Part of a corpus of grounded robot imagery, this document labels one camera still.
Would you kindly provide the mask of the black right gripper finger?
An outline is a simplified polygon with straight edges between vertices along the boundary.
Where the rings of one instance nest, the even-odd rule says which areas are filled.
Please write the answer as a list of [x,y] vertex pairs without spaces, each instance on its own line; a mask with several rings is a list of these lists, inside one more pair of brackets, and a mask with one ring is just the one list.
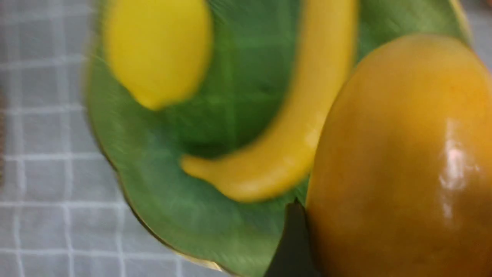
[[285,207],[284,228],[264,276],[319,277],[311,256],[306,211],[298,198]]

